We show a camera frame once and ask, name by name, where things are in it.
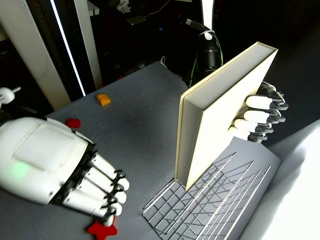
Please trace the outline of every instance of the red object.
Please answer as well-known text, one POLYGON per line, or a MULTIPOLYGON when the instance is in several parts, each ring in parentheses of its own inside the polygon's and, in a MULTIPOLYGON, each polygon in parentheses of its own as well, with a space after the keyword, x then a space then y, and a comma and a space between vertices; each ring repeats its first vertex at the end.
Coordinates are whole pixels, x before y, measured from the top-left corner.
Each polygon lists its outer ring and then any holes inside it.
POLYGON ((96 236, 96 240, 106 240, 108 236, 116 235, 118 230, 115 227, 114 217, 113 223, 111 226, 104 226, 100 224, 97 220, 87 229, 87 232, 96 236))
POLYGON ((69 128, 72 128, 72 129, 78 129, 81 126, 81 121, 79 119, 69 118, 65 122, 65 125, 67 125, 69 128))

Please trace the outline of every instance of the dark background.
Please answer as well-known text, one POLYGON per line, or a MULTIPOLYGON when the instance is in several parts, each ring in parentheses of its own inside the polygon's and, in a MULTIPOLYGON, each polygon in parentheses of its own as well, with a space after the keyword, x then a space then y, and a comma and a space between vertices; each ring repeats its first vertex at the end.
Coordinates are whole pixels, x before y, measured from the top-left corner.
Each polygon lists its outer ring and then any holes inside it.
MULTIPOLYGON (((172 72, 183 79, 190 77, 199 33, 184 22, 187 18, 201 22, 199 0, 172 0, 145 22, 135 26, 126 22, 131 17, 156 12, 164 3, 166 0, 130 0, 131 13, 126 14, 109 8, 108 1, 98 6, 100 13, 91 17, 91 23, 105 85, 136 65, 148 65, 162 56, 172 72)), ((279 49, 265 81, 285 93, 289 109, 283 112, 286 122, 273 125, 274 133, 264 142, 267 146, 320 119, 319 10, 317 0, 215 1, 213 28, 224 62, 256 41, 279 49)), ((0 56, 1 86, 21 86, 23 90, 15 101, 43 114, 50 113, 52 108, 14 48, 7 43, 0 49, 7 50, 6 55, 0 56)))

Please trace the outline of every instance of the star-shaped toy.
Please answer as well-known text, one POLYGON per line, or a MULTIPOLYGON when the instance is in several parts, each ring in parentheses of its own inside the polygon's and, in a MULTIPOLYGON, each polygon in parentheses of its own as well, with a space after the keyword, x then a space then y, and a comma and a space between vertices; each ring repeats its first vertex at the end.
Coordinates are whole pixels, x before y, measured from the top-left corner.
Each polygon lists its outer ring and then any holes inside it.
POLYGON ((96 240, 106 240, 108 236, 116 235, 118 230, 115 227, 114 218, 111 226, 100 224, 97 220, 87 229, 87 232, 96 236, 96 240))

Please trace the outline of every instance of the white robotic hand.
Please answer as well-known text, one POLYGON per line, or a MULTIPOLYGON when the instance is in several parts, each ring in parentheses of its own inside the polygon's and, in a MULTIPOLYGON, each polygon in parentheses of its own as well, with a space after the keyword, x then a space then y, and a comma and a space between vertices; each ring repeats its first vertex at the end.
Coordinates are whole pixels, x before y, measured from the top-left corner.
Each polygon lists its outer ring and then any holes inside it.
POLYGON ((262 82, 257 95, 248 96, 245 103, 249 109, 228 130, 235 137, 261 143, 268 139, 266 134, 273 133, 272 124, 286 120, 280 111, 287 110, 289 105, 283 94, 267 82, 262 82))
MULTIPOLYGON (((0 88, 0 104, 14 91, 0 88)), ((0 112, 0 186, 46 205, 55 203, 94 215, 106 226, 122 212, 130 184, 97 153, 92 141, 53 119, 12 119, 0 112)))

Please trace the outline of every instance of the wire basket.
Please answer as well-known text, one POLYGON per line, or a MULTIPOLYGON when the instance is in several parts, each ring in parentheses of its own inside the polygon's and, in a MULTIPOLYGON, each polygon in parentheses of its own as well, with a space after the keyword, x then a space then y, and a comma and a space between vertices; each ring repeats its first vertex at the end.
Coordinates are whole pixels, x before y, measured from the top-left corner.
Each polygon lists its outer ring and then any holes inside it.
POLYGON ((214 162, 188 191, 170 181, 143 208, 143 217, 163 240, 228 238, 271 167, 249 172, 250 161, 230 169, 235 155, 214 162))

